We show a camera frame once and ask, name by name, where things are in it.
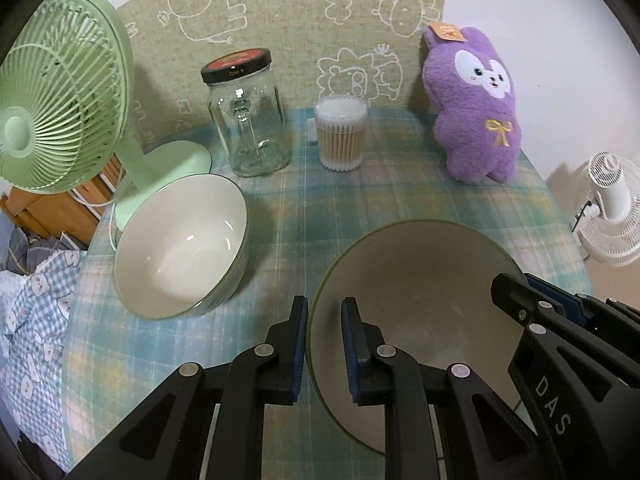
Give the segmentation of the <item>large green rimmed bowl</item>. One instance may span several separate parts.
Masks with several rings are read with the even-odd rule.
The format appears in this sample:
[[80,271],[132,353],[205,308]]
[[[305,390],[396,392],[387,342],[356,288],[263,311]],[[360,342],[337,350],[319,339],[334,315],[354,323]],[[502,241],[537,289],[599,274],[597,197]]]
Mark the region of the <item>large green rimmed bowl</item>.
[[343,350],[341,303],[355,298],[363,322],[388,344],[438,368],[471,367],[510,406],[520,396],[508,365],[522,328],[491,301],[500,273],[524,274],[488,236],[438,220],[408,220],[375,230],[343,252],[323,278],[308,324],[311,377],[346,434],[383,452],[384,411],[352,402]]

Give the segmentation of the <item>small white green bowl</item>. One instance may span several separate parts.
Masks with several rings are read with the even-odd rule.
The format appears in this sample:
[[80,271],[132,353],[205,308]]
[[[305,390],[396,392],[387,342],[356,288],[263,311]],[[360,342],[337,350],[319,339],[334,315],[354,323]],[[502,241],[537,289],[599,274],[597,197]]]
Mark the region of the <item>small white green bowl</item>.
[[197,315],[226,302],[247,265],[244,194],[219,174],[194,174],[151,195],[119,239],[114,284],[124,307],[148,320]]

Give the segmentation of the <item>white floor fan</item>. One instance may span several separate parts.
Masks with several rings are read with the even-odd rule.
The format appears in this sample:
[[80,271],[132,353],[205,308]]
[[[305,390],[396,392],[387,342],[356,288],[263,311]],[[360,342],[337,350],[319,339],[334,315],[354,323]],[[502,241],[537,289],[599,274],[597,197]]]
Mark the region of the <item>white floor fan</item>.
[[575,188],[572,232],[586,254],[608,266],[639,259],[639,167],[625,157],[592,155]]

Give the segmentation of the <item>plaid green blue tablecloth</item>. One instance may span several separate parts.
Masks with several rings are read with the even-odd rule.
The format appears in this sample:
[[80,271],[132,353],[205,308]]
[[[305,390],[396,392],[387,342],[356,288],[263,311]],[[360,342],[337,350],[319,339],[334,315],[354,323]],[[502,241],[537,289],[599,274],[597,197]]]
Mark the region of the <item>plaid green blue tablecloth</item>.
[[225,304],[201,315],[149,321],[128,312],[113,281],[108,226],[94,232],[70,307],[62,379],[67,453],[80,462],[180,364],[224,364],[261,342],[297,295],[314,296],[336,257],[367,232],[401,219],[472,226],[522,270],[569,292],[591,292],[574,237],[547,185],[521,157],[509,185],[452,180],[433,138],[434,117],[400,108],[370,113],[360,168],[331,172],[310,144],[311,110],[293,110],[292,162],[243,179],[250,207],[248,263]]

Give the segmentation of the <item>blue checkered bedding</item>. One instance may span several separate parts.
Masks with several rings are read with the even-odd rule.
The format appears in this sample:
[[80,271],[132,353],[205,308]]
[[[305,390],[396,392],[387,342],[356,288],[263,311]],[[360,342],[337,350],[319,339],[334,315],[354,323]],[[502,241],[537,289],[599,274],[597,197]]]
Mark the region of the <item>blue checkered bedding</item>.
[[63,236],[15,228],[1,237],[1,405],[55,466],[70,470],[62,368],[70,308],[86,252]]

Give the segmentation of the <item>purple plush bunny toy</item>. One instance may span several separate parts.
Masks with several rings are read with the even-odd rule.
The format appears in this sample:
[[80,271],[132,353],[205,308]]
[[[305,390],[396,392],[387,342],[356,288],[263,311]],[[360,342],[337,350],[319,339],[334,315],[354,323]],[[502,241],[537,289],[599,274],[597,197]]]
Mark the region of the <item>purple plush bunny toy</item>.
[[463,183],[513,180],[522,130],[515,89],[494,45],[475,27],[439,22],[424,30],[424,90],[437,118],[435,141],[446,153],[448,174]]

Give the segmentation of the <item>cotton swab container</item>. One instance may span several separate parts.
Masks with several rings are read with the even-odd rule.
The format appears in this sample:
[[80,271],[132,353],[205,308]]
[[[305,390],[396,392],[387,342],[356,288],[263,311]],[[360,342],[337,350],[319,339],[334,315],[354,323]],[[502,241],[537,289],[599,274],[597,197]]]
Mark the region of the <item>cotton swab container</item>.
[[324,96],[314,106],[320,162],[332,171],[352,171],[363,160],[369,107],[348,94]]

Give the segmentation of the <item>glass jar black lid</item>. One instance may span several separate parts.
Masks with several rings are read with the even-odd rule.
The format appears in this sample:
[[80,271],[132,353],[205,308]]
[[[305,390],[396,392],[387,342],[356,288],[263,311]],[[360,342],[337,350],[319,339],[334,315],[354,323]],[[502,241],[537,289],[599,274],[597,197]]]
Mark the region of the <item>glass jar black lid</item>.
[[239,177],[268,176],[288,166],[291,142],[271,52],[250,48],[215,58],[201,68],[207,108]]

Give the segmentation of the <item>green desk fan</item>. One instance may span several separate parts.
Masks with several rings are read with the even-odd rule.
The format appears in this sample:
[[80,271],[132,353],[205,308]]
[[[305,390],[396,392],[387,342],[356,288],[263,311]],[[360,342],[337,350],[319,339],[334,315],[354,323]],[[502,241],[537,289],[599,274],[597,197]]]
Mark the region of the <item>green desk fan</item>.
[[1,65],[1,177],[58,194],[117,157],[126,172],[112,217],[123,230],[153,193],[212,166],[203,145],[171,141],[142,151],[130,118],[134,55],[107,0],[44,0]]

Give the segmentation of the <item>wooden bed frame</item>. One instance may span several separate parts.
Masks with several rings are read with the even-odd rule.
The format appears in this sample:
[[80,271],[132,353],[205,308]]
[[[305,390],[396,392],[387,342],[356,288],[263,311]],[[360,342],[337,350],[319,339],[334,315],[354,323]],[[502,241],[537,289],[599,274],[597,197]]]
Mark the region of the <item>wooden bed frame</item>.
[[14,226],[43,238],[66,233],[89,245],[121,177],[122,165],[112,156],[97,176],[70,192],[42,195],[19,188],[2,192],[1,210]]

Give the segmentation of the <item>green cartoon wall mat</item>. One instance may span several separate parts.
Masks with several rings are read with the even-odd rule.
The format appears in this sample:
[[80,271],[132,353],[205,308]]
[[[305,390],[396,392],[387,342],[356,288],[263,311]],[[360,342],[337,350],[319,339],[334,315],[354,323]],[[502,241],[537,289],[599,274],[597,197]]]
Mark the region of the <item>green cartoon wall mat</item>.
[[130,0],[118,12],[132,50],[132,121],[144,145],[207,125],[202,67],[266,48],[286,108],[350,93],[426,110],[426,26],[445,0]]

